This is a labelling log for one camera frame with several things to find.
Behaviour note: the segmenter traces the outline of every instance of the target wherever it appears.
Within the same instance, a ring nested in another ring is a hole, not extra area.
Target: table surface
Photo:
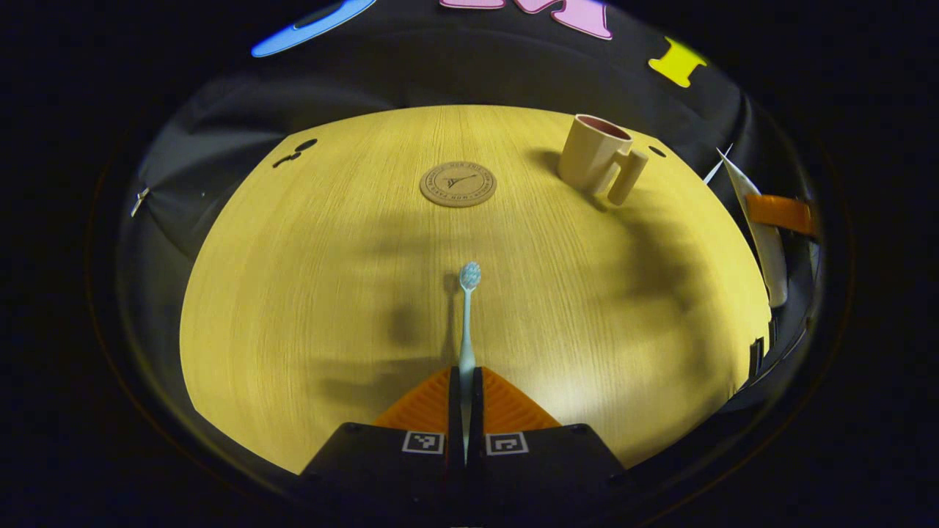
[[[287,137],[225,206],[186,291],[180,354],[194,407],[299,473],[336,427],[373,422],[455,363],[456,280],[479,262],[485,365],[627,467],[684,436],[746,380],[770,311],[759,268],[711,191],[658,140],[622,207],[555,176],[572,116],[433,106]],[[316,138],[290,162],[273,164]],[[498,190],[450,209],[419,180],[479,163]]]

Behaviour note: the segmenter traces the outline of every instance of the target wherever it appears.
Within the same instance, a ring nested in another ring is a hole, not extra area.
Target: round cork coaster
[[[428,200],[450,208],[481,204],[496,192],[496,177],[472,162],[448,162],[421,176],[421,193]]]

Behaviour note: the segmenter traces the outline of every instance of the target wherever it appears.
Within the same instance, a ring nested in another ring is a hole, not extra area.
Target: orange gripper pad
[[[483,369],[483,433],[501,434],[560,427],[561,423],[512,383]]]
[[[447,401],[450,394],[450,367],[424,380],[394,402],[375,421],[379,427],[410,431],[447,433]]]
[[[749,194],[747,196],[747,212],[750,221],[758,224],[775,225],[815,236],[815,223],[812,222],[812,213],[803,202],[783,196],[764,194]]]

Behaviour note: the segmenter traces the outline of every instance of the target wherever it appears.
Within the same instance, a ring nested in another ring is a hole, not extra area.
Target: beige mug
[[[632,146],[629,132],[599,117],[577,114],[564,143],[558,174],[571,187],[597,194],[606,190],[619,165],[621,174],[609,199],[620,205],[648,161],[641,152],[632,152]]]

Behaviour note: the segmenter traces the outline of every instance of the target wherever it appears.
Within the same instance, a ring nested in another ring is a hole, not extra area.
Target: light blue toothbrush
[[[470,409],[472,407],[472,371],[476,368],[476,356],[470,342],[470,302],[472,291],[482,278],[479,264],[470,262],[460,270],[460,286],[463,288],[463,343],[460,345],[460,411],[463,414],[463,460],[470,449]]]

